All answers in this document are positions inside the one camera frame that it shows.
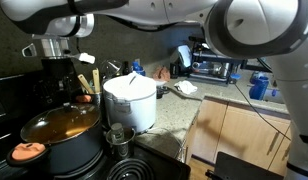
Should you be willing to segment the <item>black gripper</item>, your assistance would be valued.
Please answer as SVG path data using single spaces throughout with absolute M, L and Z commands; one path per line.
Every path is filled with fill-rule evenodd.
M 75 74 L 70 58 L 42 59 L 42 77 L 33 92 L 43 107 L 62 106 L 71 102 L 71 77 Z

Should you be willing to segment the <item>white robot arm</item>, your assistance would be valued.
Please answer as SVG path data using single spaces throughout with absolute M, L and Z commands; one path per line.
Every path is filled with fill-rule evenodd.
M 284 180 L 308 180 L 308 0 L 0 0 L 0 8 L 41 40 L 86 37 L 96 14 L 143 30 L 194 21 L 212 52 L 266 57 L 291 116 Z

